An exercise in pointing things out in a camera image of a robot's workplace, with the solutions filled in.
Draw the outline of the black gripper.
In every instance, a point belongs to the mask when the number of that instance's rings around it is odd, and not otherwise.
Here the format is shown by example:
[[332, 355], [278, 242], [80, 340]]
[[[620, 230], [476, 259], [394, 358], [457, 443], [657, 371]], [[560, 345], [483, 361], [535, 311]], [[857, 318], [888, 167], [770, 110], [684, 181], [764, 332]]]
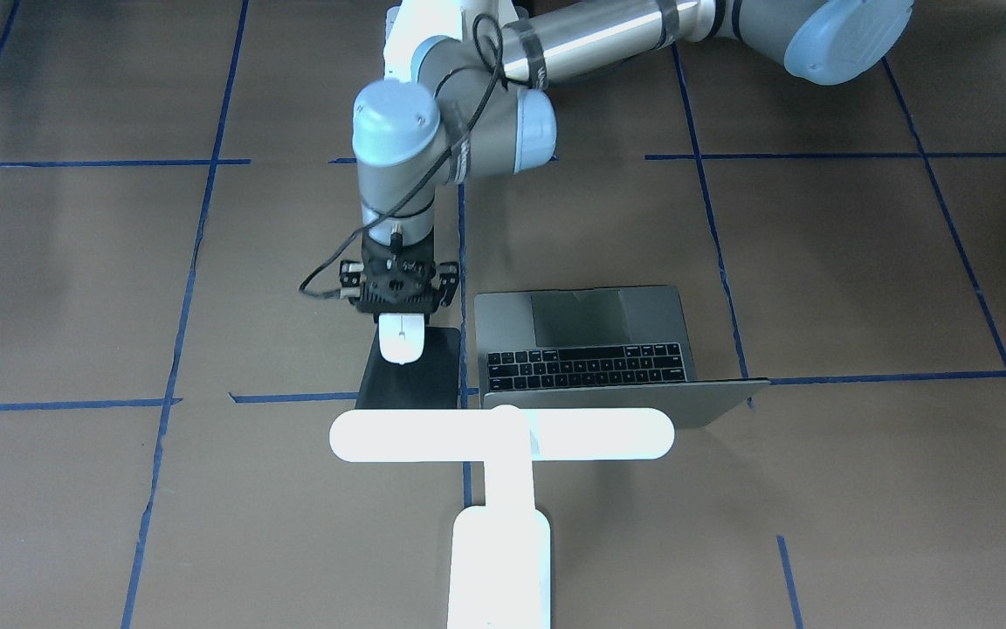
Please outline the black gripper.
[[456, 261], [434, 260], [434, 238], [412, 245], [362, 243], [362, 261], [339, 264], [341, 295], [361, 314], [431, 317], [451, 305], [460, 280]]

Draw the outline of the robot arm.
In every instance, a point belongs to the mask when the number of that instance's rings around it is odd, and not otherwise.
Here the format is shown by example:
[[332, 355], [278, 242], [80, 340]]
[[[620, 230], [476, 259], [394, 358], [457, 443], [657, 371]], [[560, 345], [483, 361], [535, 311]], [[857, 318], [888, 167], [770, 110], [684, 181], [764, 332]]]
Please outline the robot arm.
[[838, 85], [894, 47], [910, 1], [578, 1], [529, 17], [512, 1], [403, 1], [388, 12], [384, 73], [352, 106], [360, 261], [330, 256], [348, 301], [381, 319], [451, 304], [459, 263], [434, 255], [439, 187], [518, 174], [556, 148], [550, 87], [680, 40], [740, 41], [796, 77]]

